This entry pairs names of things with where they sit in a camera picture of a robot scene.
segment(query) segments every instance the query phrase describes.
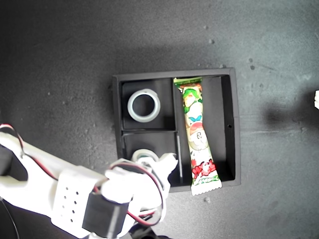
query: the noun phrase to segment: black table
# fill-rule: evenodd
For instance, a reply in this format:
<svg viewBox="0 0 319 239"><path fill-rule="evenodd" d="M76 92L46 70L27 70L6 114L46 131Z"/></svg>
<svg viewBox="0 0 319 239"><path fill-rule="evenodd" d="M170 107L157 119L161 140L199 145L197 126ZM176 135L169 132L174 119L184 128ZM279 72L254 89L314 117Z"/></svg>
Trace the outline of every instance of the black table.
<svg viewBox="0 0 319 239"><path fill-rule="evenodd" d="M4 1L0 121L103 172L117 159L112 75L235 67L242 185L171 194L155 231L318 238L318 12L316 0ZM45 216L9 209L21 239L73 238Z"/></svg>

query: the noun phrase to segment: ring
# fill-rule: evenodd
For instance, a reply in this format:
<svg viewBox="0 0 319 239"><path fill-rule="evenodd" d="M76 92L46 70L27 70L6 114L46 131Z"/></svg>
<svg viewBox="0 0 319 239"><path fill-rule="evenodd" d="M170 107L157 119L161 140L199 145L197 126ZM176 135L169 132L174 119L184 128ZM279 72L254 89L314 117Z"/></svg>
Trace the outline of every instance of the ring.
<svg viewBox="0 0 319 239"><path fill-rule="evenodd" d="M148 149L138 149L133 153L132 161L137 162L140 158L151 157L155 162L159 161L159 157L151 150Z"/></svg>
<svg viewBox="0 0 319 239"><path fill-rule="evenodd" d="M150 96L153 101L154 101L154 109L153 111L148 115L148 116L140 116L137 113L135 113L135 111L133 110L133 103L134 100L142 95L147 95ZM136 91L134 94L131 95L129 102L128 102L128 111L130 116L135 119L138 122L141 123L147 123L150 122L152 120L154 120L160 113L160 100L158 95L156 94L155 91L152 91L150 89L143 89L140 91Z"/></svg>

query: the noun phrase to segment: black box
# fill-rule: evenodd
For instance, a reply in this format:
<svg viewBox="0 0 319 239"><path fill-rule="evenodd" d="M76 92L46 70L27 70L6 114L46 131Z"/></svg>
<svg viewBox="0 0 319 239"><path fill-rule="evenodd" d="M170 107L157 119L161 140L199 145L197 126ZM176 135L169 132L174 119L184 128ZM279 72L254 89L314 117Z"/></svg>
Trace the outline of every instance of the black box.
<svg viewBox="0 0 319 239"><path fill-rule="evenodd" d="M169 176L171 192L188 191L191 164L181 93L174 78L202 76L203 125L222 186L240 184L240 134L235 70L233 68L117 75L113 79L115 133L119 158L131 159L141 148L159 157L177 154L178 166ZM148 123L133 120L127 110L130 96L151 89L161 108Z"/></svg>

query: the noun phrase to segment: robotic arm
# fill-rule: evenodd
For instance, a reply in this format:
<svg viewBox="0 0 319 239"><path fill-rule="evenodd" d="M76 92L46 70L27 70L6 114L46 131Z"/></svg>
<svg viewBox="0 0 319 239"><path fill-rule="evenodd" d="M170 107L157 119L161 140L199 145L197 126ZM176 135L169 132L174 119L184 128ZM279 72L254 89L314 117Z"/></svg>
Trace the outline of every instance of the robotic arm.
<svg viewBox="0 0 319 239"><path fill-rule="evenodd" d="M77 238L120 238L136 222L150 227L165 217L167 177L177 165L173 153L158 158L138 150L131 161L119 159L102 175L25 143L18 134L0 132L0 145L11 150L28 173L24 182L0 176L0 197L50 217Z"/></svg>

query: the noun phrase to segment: candy wrapper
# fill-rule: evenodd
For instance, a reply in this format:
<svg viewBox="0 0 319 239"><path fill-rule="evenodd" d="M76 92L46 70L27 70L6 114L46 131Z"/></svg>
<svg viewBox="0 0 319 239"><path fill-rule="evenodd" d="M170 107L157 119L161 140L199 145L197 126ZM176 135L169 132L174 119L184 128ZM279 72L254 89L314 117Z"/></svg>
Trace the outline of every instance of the candy wrapper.
<svg viewBox="0 0 319 239"><path fill-rule="evenodd" d="M192 195L221 188L213 157L203 128L201 77L174 79L183 95L186 133L192 165Z"/></svg>

